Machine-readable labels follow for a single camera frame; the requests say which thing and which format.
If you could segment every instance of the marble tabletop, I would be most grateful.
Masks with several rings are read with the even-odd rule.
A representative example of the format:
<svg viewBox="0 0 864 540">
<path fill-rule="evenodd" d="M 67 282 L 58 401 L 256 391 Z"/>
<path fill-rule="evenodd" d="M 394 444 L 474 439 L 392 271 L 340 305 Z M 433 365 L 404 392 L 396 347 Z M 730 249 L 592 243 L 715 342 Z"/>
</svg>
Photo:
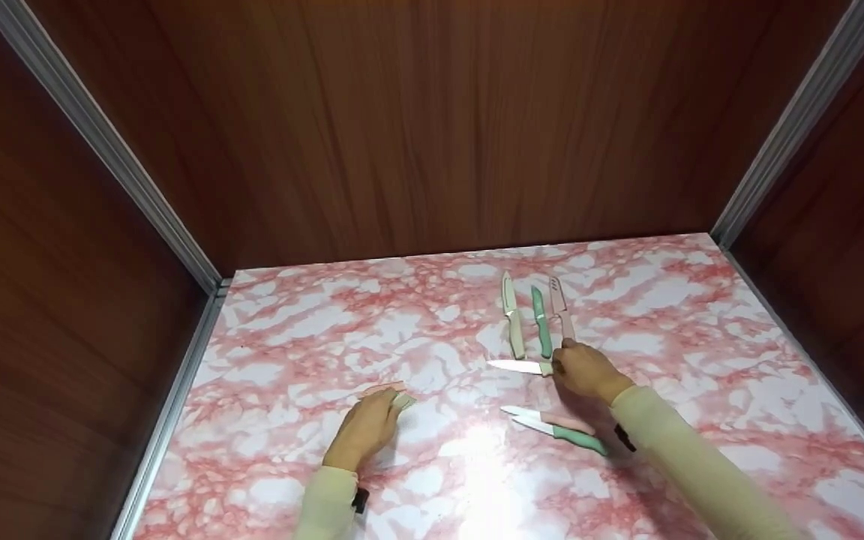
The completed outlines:
<svg viewBox="0 0 864 540">
<path fill-rule="evenodd" d="M 486 365 L 511 358 L 504 271 L 531 358 L 529 288 L 549 311 L 559 276 L 580 341 L 674 404 L 804 533 L 864 538 L 860 429 L 707 235 L 238 272 L 136 537 L 288 538 L 343 414 L 393 380 L 418 403 L 361 472 L 371 497 L 352 537 L 708 536 L 637 454 L 610 441 L 601 457 L 500 411 L 566 412 L 552 379 Z"/>
</svg>

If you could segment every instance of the ceramic knife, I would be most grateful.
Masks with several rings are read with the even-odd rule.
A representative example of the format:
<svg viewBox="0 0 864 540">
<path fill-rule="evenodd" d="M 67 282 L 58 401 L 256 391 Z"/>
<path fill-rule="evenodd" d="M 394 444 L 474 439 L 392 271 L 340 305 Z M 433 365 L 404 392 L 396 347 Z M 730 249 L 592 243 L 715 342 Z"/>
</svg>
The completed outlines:
<svg viewBox="0 0 864 540">
<path fill-rule="evenodd" d="M 532 362 L 531 360 L 489 360 L 487 365 L 518 373 L 528 373 L 548 377 L 552 375 L 552 362 Z"/>
<path fill-rule="evenodd" d="M 594 450 L 599 452 L 600 455 L 609 455 L 609 451 L 606 450 L 602 441 L 587 433 L 582 433 L 582 431 L 569 430 L 567 427 L 553 426 L 552 424 L 545 423 L 545 421 L 538 420 L 537 418 L 530 418 L 528 416 L 513 416 L 511 417 L 511 420 L 518 424 L 522 424 L 522 426 L 525 426 L 526 428 L 532 428 L 535 431 L 541 431 L 543 434 L 552 435 L 552 437 L 557 439 L 565 439 L 578 447 Z"/>
<path fill-rule="evenodd" d="M 538 341 L 542 344 L 542 358 L 552 358 L 552 338 L 549 337 L 549 324 L 545 320 L 545 300 L 542 291 L 532 286 L 532 312 L 535 314 L 535 324 L 538 325 Z"/>
<path fill-rule="evenodd" d="M 562 281 L 558 277 L 550 277 L 549 290 L 552 294 L 552 314 L 558 315 L 562 321 L 562 339 L 575 339 L 575 328 L 572 327 L 572 315 L 566 307 L 566 294 L 562 291 Z"/>
<path fill-rule="evenodd" d="M 559 416 L 557 414 L 550 414 L 548 412 L 541 412 L 520 406 L 501 406 L 500 409 L 502 410 L 502 413 L 508 413 L 513 416 L 524 416 L 526 418 L 535 418 L 535 420 L 542 420 L 548 424 L 555 424 L 560 428 L 566 428 L 566 430 L 582 431 L 582 433 L 586 435 L 596 434 L 596 430 L 593 430 L 589 424 L 586 424 L 585 421 L 581 421 L 577 418 Z"/>
<path fill-rule="evenodd" d="M 508 342 L 511 343 L 511 354 L 517 359 L 525 358 L 525 343 L 522 341 L 522 319 L 515 304 L 515 288 L 512 277 L 506 272 L 502 274 L 502 308 L 508 317 Z"/>
</svg>

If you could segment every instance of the wood grain panel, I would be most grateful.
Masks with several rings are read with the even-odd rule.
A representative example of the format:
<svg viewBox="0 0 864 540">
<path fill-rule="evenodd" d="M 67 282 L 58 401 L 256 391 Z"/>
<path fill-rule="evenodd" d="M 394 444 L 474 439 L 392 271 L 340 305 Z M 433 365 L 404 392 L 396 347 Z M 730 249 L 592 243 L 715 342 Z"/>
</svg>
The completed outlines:
<svg viewBox="0 0 864 540">
<path fill-rule="evenodd" d="M 202 304 L 0 35 L 0 539 L 109 534 Z"/>
<path fill-rule="evenodd" d="M 864 59 L 734 250 L 864 420 Z"/>
<path fill-rule="evenodd" d="M 30 4 L 229 274 L 708 230 L 847 2 Z"/>
</svg>

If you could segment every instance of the metal frame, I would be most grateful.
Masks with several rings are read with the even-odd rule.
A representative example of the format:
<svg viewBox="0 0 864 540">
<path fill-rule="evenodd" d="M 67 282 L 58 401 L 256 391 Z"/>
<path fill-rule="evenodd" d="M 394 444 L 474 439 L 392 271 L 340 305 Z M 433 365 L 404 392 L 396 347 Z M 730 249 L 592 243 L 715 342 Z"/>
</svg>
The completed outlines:
<svg viewBox="0 0 864 540">
<path fill-rule="evenodd" d="M 742 281 L 745 281 L 748 289 L 751 290 L 753 294 L 755 294 L 755 298 L 758 298 L 758 303 L 762 304 L 762 308 L 765 308 L 765 311 L 769 314 L 770 317 L 772 317 L 772 321 L 775 321 L 775 324 L 778 325 L 779 329 L 782 330 L 782 334 L 785 335 L 785 338 L 788 339 L 793 346 L 795 346 L 796 351 L 799 352 L 799 355 L 802 356 L 802 359 L 805 360 L 805 363 L 812 368 L 812 371 L 816 373 L 816 376 L 819 377 L 819 380 L 822 380 L 823 385 L 826 386 L 826 388 L 831 391 L 832 395 L 835 396 L 835 399 L 843 407 L 844 412 L 849 415 L 851 421 L 853 421 L 855 423 L 855 426 L 858 427 L 859 434 L 862 435 L 862 439 L 864 440 L 864 423 L 860 420 L 860 417 L 855 414 L 853 407 L 851 407 L 849 402 L 847 402 L 846 399 L 842 396 L 842 394 L 839 393 L 839 391 L 836 389 L 836 386 L 829 381 L 829 377 L 827 377 L 825 373 L 822 373 L 822 370 L 819 369 L 819 365 L 815 363 L 815 360 L 813 360 L 811 356 L 809 356 L 809 353 L 806 352 L 806 349 L 803 349 L 802 343 L 800 343 L 798 339 L 795 338 L 795 335 L 792 335 L 792 331 L 789 331 L 788 326 L 785 325 L 785 322 L 782 321 L 782 318 L 779 318 L 779 315 L 776 313 L 776 311 L 772 309 L 772 305 L 769 304 L 769 301 L 767 300 L 767 298 L 765 298 L 765 295 L 762 294 L 762 292 L 758 290 L 758 287 L 755 286 L 752 278 L 745 273 L 745 270 L 742 268 L 741 264 L 738 263 L 738 260 L 735 260 L 735 257 L 731 255 L 731 253 L 729 253 L 727 250 L 723 249 L 721 251 L 723 255 L 726 256 L 726 259 L 729 260 L 729 263 L 731 263 L 735 271 L 738 272 L 738 275 L 742 278 Z"/>
<path fill-rule="evenodd" d="M 0 32 L 202 289 L 214 293 L 222 276 L 23 0 L 0 0 Z"/>
<path fill-rule="evenodd" d="M 209 297 L 205 310 L 202 310 L 199 325 L 195 328 L 195 334 L 192 334 L 192 341 L 185 351 L 181 365 L 178 366 L 172 388 L 169 390 L 168 397 L 165 397 L 165 403 L 162 404 L 162 410 L 158 414 L 158 421 L 155 422 L 155 428 L 148 438 L 148 445 L 135 472 L 129 495 L 126 496 L 122 511 L 112 529 L 111 540 L 131 540 L 135 527 L 138 527 L 145 503 L 152 491 L 155 475 L 158 474 L 158 468 L 165 458 L 172 432 L 179 423 L 185 398 L 192 389 L 192 382 L 195 380 L 196 372 L 199 371 L 199 364 L 202 363 L 202 357 L 206 353 L 206 345 L 209 345 L 212 329 L 219 318 L 219 312 L 222 311 L 227 292 L 229 292 L 229 284 L 223 283 L 223 286 Z"/>
<path fill-rule="evenodd" d="M 853 0 L 712 227 L 723 250 L 731 248 L 863 55 L 864 0 Z"/>
</svg>

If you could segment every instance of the cream sleeve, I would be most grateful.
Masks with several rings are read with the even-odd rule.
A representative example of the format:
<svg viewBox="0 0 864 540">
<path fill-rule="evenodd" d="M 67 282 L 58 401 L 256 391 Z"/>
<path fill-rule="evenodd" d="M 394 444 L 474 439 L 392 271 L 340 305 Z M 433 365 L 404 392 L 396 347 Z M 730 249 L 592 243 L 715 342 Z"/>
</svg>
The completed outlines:
<svg viewBox="0 0 864 540">
<path fill-rule="evenodd" d="M 339 540 L 353 525 L 353 499 L 359 482 L 355 472 L 322 467 L 312 475 L 302 497 L 302 510 L 292 540 Z"/>
<path fill-rule="evenodd" d="M 655 390 L 633 386 L 615 397 L 611 411 L 635 448 L 679 489 L 716 538 L 801 538 L 781 507 Z"/>
</svg>

